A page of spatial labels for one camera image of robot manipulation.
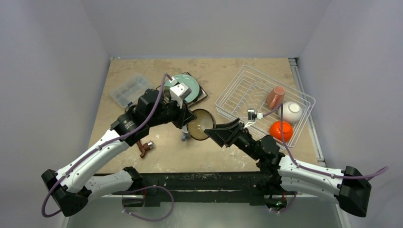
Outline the brown glazed bowl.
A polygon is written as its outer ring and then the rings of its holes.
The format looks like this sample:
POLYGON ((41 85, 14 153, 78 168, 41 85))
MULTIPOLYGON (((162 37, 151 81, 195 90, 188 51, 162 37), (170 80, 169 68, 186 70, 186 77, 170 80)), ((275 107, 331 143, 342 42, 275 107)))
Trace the brown glazed bowl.
POLYGON ((205 109, 195 109, 193 114, 196 118, 187 124, 188 134, 198 141, 207 140, 209 136, 204 131, 215 128, 216 121, 214 116, 205 109))

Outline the orange bowl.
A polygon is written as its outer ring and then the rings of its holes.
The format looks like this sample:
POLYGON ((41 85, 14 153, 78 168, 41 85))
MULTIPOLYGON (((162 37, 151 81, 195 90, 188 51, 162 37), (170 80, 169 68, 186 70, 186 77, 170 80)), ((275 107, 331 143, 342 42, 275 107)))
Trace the orange bowl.
POLYGON ((289 142, 293 136, 293 128, 286 121, 277 121, 269 127, 269 135, 273 136, 278 140, 282 140, 282 135, 284 136, 284 141, 289 142))

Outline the pink floral mug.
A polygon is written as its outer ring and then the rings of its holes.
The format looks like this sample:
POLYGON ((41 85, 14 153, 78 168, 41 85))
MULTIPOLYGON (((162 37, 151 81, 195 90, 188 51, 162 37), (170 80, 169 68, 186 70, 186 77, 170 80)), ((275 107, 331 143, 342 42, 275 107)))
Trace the pink floral mug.
POLYGON ((283 102, 285 89, 281 86, 273 88, 266 97, 266 104, 269 110, 273 110, 277 105, 283 102))

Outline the white bowl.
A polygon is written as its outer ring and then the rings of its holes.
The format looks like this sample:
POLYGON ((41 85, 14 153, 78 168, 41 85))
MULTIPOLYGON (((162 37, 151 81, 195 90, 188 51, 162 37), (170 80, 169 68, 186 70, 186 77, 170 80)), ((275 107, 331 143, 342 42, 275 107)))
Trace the white bowl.
POLYGON ((283 120, 289 124, 297 124, 303 115, 302 107, 296 102, 287 101, 283 103, 283 120))

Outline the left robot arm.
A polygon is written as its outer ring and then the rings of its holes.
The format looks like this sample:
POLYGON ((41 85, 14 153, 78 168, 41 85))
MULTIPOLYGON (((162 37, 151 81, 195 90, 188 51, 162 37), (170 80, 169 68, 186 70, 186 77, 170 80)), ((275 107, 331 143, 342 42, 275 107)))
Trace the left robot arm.
POLYGON ((162 90, 146 90, 137 104, 120 115, 86 152, 57 171, 46 170, 41 175, 48 189, 41 207, 42 216, 51 217, 45 212, 49 198, 53 198, 59 211, 69 217, 104 195, 123 191, 137 194, 142 188, 142 177, 133 167, 106 176, 95 174, 111 159, 147 136, 151 127, 173 123, 181 129, 195 119, 185 100, 191 90, 177 85, 170 88, 169 93, 169 102, 165 102, 162 90))

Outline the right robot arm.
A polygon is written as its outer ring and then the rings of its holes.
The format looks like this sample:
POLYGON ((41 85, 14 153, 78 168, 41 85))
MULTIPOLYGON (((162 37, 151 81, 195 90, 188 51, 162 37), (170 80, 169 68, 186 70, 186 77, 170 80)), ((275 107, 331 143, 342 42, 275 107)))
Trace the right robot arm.
POLYGON ((239 119, 216 125, 204 133, 220 147, 235 145, 256 160, 259 170, 270 176, 267 180, 270 192, 284 190, 315 195, 338 204, 351 215, 366 217, 372 186, 358 169, 320 167, 296 160, 280 152, 270 135, 254 140, 239 119))

